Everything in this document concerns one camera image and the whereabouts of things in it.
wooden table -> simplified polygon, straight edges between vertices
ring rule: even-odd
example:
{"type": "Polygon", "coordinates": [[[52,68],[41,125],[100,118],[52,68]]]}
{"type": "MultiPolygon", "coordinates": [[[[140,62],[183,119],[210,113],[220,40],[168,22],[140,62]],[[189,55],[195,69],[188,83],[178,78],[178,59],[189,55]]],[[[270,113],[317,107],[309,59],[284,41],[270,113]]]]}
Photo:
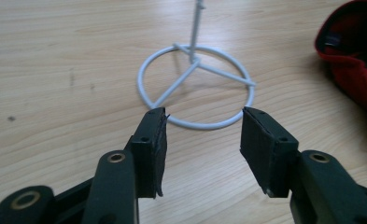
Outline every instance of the wooden table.
{"type": "MultiPolygon", "coordinates": [[[[258,85],[253,107],[299,141],[336,157],[367,187],[367,113],[326,76],[313,43],[346,1],[205,1],[199,43],[238,59],[258,85]]],[[[189,43],[194,1],[0,0],[0,202],[17,189],[56,194],[92,177],[98,159],[122,149],[148,110],[135,84],[142,62],[189,43]]],[[[234,72],[219,59],[203,60],[234,72]]],[[[154,62],[152,100],[189,62],[154,62]]],[[[200,70],[165,103],[190,121],[229,118],[244,85],[200,70]]],[[[263,195],[239,153],[241,120],[215,131],[167,126],[164,197],[141,199],[142,223],[292,223],[289,199],[263,195]]]]}

red case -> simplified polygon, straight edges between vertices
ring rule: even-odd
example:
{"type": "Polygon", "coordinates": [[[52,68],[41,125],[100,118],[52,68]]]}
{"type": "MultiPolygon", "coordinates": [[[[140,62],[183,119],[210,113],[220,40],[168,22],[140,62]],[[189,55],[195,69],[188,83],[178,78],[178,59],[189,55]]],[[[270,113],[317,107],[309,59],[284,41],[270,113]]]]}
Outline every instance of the red case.
{"type": "Polygon", "coordinates": [[[315,47],[336,84],[367,109],[367,0],[337,8],[320,29],[315,47]]]}

white wire stand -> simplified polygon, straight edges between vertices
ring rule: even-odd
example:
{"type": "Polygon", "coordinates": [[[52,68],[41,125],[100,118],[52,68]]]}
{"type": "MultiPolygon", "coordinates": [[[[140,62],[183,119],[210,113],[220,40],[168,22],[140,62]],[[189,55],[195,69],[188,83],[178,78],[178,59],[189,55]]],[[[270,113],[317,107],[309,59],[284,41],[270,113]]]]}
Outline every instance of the white wire stand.
{"type": "MultiPolygon", "coordinates": [[[[195,12],[194,12],[194,22],[192,25],[192,32],[191,32],[191,44],[190,45],[180,45],[178,43],[173,44],[172,47],[168,47],[165,49],[161,49],[154,54],[150,55],[142,64],[142,66],[139,69],[138,75],[137,75],[137,87],[139,90],[139,94],[142,97],[145,104],[150,108],[154,109],[156,107],[159,107],[162,105],[162,103],[166,100],[166,98],[171,95],[174,90],[197,68],[204,69],[205,71],[211,72],[213,74],[230,78],[232,80],[244,83],[247,85],[247,102],[246,106],[251,106],[253,103],[253,97],[254,97],[254,87],[256,86],[256,83],[253,82],[250,79],[249,73],[245,69],[245,67],[240,64],[235,58],[230,56],[229,54],[218,50],[213,49],[206,46],[198,46],[197,45],[197,35],[198,35],[198,27],[199,22],[201,18],[201,11],[205,9],[203,0],[197,0],[197,3],[195,5],[195,12]],[[148,66],[158,57],[162,56],[163,54],[166,54],[168,52],[174,51],[174,50],[181,50],[187,55],[189,55],[191,66],[184,72],[169,88],[166,90],[160,98],[157,99],[157,101],[154,103],[146,94],[144,85],[143,85],[143,76],[146,72],[146,69],[148,66]],[[204,52],[208,52],[210,54],[219,56],[220,58],[230,62],[233,64],[241,73],[242,77],[233,75],[231,73],[219,70],[218,68],[212,67],[210,65],[206,65],[201,63],[201,59],[196,56],[195,51],[200,50],[204,52]]],[[[174,123],[175,125],[182,126],[189,129],[198,129],[198,130],[214,130],[219,128],[227,127],[235,122],[237,122],[240,118],[242,118],[242,112],[239,111],[236,115],[233,117],[226,119],[224,121],[216,122],[216,123],[196,123],[196,122],[189,122],[182,119],[177,119],[173,116],[169,117],[169,121],[171,123],[174,123]]]]}

white metal ring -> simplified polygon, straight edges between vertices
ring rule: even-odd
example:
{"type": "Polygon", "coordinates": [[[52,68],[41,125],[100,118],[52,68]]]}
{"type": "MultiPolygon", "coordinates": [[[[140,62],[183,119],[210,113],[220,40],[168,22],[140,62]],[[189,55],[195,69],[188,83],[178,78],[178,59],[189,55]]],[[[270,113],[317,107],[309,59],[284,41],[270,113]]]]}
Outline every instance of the white metal ring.
{"type": "MultiPolygon", "coordinates": [[[[187,49],[190,46],[189,45],[181,45],[181,47],[187,49]]],[[[196,46],[195,49],[218,55],[219,57],[229,61],[230,63],[232,63],[233,65],[236,66],[236,68],[240,71],[241,75],[245,78],[245,80],[247,80],[248,82],[252,82],[251,79],[250,79],[249,73],[247,72],[245,67],[242,64],[240,64],[235,58],[230,56],[229,54],[227,54],[227,53],[225,53],[221,50],[213,49],[213,48],[206,47],[206,46],[196,46]]],[[[160,49],[159,51],[157,51],[154,54],[150,55],[143,62],[142,66],[139,69],[139,72],[137,74],[137,88],[139,90],[139,94],[142,97],[143,101],[145,102],[145,104],[150,109],[154,109],[155,107],[158,107],[158,105],[154,105],[154,103],[148,98],[148,95],[146,94],[146,91],[145,91],[145,88],[144,88],[144,85],[143,85],[143,77],[144,77],[144,74],[146,72],[146,69],[151,64],[151,62],[153,62],[155,59],[157,59],[158,57],[162,56],[165,53],[168,53],[168,52],[171,52],[171,51],[174,51],[174,50],[178,50],[178,48],[175,47],[175,46],[172,46],[172,47],[168,47],[168,48],[165,48],[165,49],[160,49]]],[[[245,106],[251,106],[252,105],[253,98],[254,98],[254,91],[255,91],[254,90],[254,85],[247,84],[247,102],[246,102],[245,106]]],[[[227,127],[227,126],[237,122],[240,118],[242,118],[242,112],[241,111],[239,111],[236,115],[234,115],[233,117],[231,117],[229,119],[226,119],[226,120],[220,121],[220,122],[216,122],[216,123],[189,122],[189,121],[186,121],[186,120],[183,120],[183,119],[177,119],[173,116],[170,116],[168,120],[171,121],[171,123],[174,123],[175,125],[182,126],[182,127],[189,128],[189,129],[214,130],[214,129],[227,127]]]]}

vertical rod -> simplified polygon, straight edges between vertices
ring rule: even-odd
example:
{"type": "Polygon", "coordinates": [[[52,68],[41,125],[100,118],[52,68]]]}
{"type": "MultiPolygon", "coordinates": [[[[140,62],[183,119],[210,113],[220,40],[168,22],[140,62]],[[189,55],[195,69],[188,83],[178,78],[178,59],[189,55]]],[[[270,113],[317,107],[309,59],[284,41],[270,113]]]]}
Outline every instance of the vertical rod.
{"type": "Polygon", "coordinates": [[[194,63],[194,53],[197,45],[198,27],[200,26],[201,10],[205,9],[203,0],[197,0],[194,12],[194,22],[192,23],[191,43],[190,43],[190,62],[194,63]]]}

